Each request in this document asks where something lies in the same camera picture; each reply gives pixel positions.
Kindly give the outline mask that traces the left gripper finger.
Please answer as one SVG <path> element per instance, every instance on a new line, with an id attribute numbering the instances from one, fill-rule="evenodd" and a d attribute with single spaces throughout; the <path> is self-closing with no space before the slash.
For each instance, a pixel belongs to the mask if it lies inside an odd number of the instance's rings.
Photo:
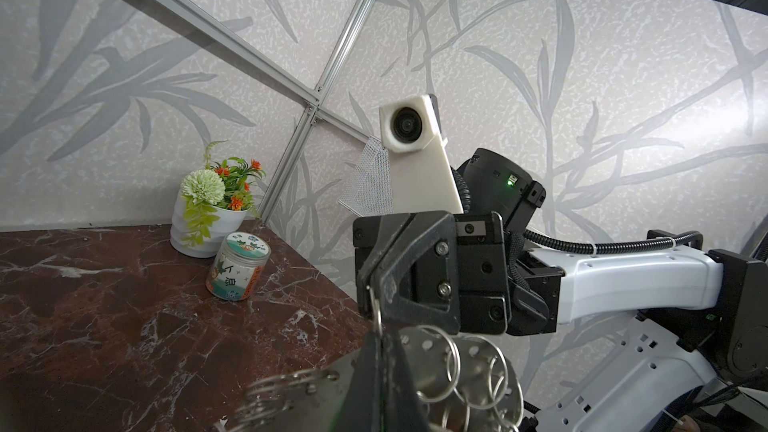
<path id="1" fill-rule="evenodd" d="M 427 431 L 425 409 L 417 396 L 399 335 L 366 334 L 338 414 L 340 431 Z"/>

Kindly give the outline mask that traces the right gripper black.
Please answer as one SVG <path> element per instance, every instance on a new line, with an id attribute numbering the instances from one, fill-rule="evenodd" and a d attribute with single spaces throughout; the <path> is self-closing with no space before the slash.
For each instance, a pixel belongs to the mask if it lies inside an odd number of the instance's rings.
<path id="1" fill-rule="evenodd" d="M 563 270 L 515 248 L 496 212 L 359 217 L 353 246 L 366 319 L 376 298 L 386 324 L 512 336 L 557 329 Z"/>

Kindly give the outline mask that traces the metal key ring plate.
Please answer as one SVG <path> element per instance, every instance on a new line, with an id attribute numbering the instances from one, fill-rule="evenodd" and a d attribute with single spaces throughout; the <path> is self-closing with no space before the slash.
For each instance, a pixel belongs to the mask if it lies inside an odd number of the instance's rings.
<path id="1" fill-rule="evenodd" d="M 488 338 L 434 325 L 387 329 L 373 305 L 363 346 L 332 365 L 252 383 L 236 431 L 517 431 L 514 368 Z"/>

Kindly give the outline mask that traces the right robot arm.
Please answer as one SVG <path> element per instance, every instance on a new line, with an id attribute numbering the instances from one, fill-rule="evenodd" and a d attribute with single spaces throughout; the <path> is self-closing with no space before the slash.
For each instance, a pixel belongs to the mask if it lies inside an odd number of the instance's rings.
<path id="1" fill-rule="evenodd" d="M 698 232 L 574 243 L 528 229 L 544 187 L 478 149 L 453 168 L 440 141 L 380 144 L 341 202 L 355 215 L 360 313 L 373 323 L 341 431 L 668 429 L 712 381 L 727 400 L 767 375 L 767 266 L 704 250 Z M 499 334 L 537 336 L 626 312 L 625 335 L 555 405 L 523 415 Z"/>

